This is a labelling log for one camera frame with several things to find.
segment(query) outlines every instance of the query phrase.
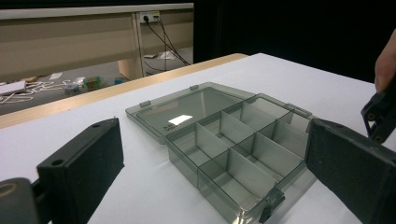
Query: wooden table edge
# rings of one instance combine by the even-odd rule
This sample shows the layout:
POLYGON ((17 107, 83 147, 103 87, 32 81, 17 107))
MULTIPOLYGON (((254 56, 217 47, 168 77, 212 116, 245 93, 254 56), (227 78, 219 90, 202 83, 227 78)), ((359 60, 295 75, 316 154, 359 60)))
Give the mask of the wooden table edge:
POLYGON ((125 82, 120 85, 104 88, 99 91, 87 92, 81 95, 73 96, 48 104, 38 105, 28 109, 5 114, 3 116, 0 116, 0 129, 24 123, 29 120, 44 118, 82 105, 101 101, 106 98, 116 96, 128 91, 137 90, 143 87, 147 87, 149 85, 163 82, 171 78, 185 76, 187 74, 202 71, 207 68, 215 67, 224 63, 230 63, 232 61, 236 61, 245 57, 247 57, 247 55, 235 53, 206 62, 195 63, 186 67, 181 67, 172 71, 160 73, 155 76, 139 78, 136 80, 125 82))

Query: clear plastic box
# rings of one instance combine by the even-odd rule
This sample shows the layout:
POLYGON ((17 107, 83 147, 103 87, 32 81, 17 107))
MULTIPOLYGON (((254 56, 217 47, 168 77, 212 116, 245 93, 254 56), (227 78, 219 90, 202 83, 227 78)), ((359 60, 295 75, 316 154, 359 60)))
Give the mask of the clear plastic box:
POLYGON ((169 160, 230 223, 267 219, 306 173, 313 116, 262 93, 204 83, 126 112, 168 145, 169 160))

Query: dark background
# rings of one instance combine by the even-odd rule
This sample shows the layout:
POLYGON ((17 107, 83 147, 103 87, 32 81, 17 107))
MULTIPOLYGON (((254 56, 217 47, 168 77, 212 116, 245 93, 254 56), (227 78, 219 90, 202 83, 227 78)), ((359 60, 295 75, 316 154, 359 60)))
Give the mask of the dark background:
MULTIPOLYGON (((3 0, 0 8, 93 7, 191 1, 3 0)), ((396 28, 391 1, 194 2, 194 62, 266 53, 369 82, 396 28)))

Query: power socket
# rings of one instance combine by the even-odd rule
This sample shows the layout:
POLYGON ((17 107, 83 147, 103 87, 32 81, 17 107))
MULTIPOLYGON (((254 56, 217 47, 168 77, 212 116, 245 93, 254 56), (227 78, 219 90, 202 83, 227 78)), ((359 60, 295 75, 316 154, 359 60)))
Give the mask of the power socket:
POLYGON ((154 22, 158 21, 154 17, 160 16, 160 11, 146 11, 146 12, 140 12, 140 23, 146 23, 145 22, 145 16, 148 17, 148 22, 154 22))

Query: black plastic bracket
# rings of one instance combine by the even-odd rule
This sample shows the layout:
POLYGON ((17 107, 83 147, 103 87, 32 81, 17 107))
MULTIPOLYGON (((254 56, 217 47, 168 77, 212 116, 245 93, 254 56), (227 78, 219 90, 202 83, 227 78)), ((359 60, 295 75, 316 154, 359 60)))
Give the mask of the black plastic bracket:
POLYGON ((87 223, 123 164, 118 119, 95 123, 37 166, 0 183, 0 223, 87 223))
POLYGON ((396 153, 341 124, 312 119, 308 169, 362 223, 396 223, 396 153))
POLYGON ((385 142, 396 127, 396 78, 386 91, 376 93, 370 99, 361 115, 369 138, 377 143, 385 142))

